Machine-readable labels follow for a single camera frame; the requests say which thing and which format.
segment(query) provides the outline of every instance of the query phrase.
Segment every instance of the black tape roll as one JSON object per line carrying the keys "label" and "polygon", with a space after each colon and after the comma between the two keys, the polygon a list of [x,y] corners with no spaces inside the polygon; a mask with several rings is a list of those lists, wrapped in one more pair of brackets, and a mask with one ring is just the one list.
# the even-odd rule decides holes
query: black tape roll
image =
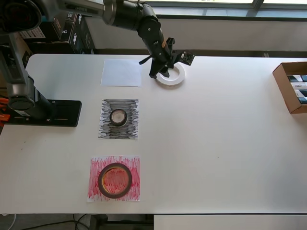
{"label": "black tape roll", "polygon": [[[117,122],[117,121],[114,120],[114,117],[113,117],[113,116],[115,116],[116,114],[122,114],[122,115],[124,115],[124,118],[123,118],[122,120],[120,120],[120,121]],[[123,109],[115,109],[115,110],[113,110],[113,111],[111,112],[111,114],[110,114],[110,121],[111,121],[111,123],[112,123],[114,126],[117,126],[117,127],[123,126],[123,125],[127,122],[127,119],[128,119],[127,113],[126,113],[126,111],[123,110]]]}
{"label": "black tape roll", "polygon": [[[120,169],[123,169],[127,175],[128,175],[128,184],[127,184],[127,187],[120,193],[117,193],[117,194],[112,194],[112,193],[109,193],[103,186],[103,178],[105,176],[105,174],[112,170],[112,169],[117,169],[117,168],[120,168]],[[105,168],[103,168],[103,170],[100,172],[99,176],[98,176],[98,188],[100,190],[100,192],[105,195],[106,197],[108,198],[111,198],[111,199],[117,199],[117,198],[121,198],[123,197],[125,194],[127,194],[131,188],[131,185],[132,185],[132,174],[130,172],[130,170],[128,169],[128,167],[124,164],[121,164],[121,163],[112,163],[112,164],[109,164],[107,165]]]}

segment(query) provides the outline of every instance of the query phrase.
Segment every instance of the red scribbles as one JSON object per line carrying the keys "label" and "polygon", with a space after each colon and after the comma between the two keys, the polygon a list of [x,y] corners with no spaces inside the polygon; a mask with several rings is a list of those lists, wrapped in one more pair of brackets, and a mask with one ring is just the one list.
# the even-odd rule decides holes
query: red scribbles
{"label": "red scribbles", "polygon": [[[90,180],[88,187],[88,201],[109,201],[112,200],[101,194],[98,188],[98,176],[103,168],[111,163],[122,163],[126,165],[132,174],[132,185],[129,192],[121,198],[114,200],[139,201],[140,200],[140,157],[138,156],[110,156],[94,157],[91,160]],[[118,193],[126,187],[128,182],[127,174],[120,169],[110,171],[105,177],[105,188],[111,193]]]}

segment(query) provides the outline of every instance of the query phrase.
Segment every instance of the white tape roll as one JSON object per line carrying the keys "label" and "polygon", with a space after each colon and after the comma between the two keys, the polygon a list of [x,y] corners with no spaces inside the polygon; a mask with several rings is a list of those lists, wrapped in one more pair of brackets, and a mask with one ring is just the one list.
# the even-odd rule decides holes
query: white tape roll
{"label": "white tape roll", "polygon": [[186,73],[184,71],[184,68],[182,66],[182,64],[180,63],[176,63],[174,65],[174,71],[178,72],[179,74],[171,74],[169,78],[164,77],[161,73],[157,74],[157,81],[160,82],[163,85],[168,85],[168,86],[175,86],[180,84],[184,78],[186,77]]}

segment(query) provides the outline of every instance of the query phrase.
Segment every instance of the white table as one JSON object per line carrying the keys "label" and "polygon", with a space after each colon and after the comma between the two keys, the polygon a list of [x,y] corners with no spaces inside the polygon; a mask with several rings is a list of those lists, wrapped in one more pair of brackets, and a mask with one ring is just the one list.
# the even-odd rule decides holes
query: white table
{"label": "white table", "polygon": [[[6,125],[0,213],[307,213],[307,115],[290,115],[272,71],[289,58],[196,57],[166,90],[101,87],[104,60],[34,55],[48,99],[83,103],[76,128]],[[140,100],[139,139],[98,139],[102,99]],[[139,202],[87,203],[92,156],[139,155]]]}

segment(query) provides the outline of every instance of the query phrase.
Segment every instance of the window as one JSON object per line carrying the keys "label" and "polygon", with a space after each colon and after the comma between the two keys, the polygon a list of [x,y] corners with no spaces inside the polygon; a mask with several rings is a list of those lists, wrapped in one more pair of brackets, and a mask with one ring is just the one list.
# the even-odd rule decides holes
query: window
{"label": "window", "polygon": [[307,4],[307,0],[264,0],[263,3],[273,3],[273,4]]}
{"label": "window", "polygon": [[159,17],[307,21],[307,0],[145,0]]}

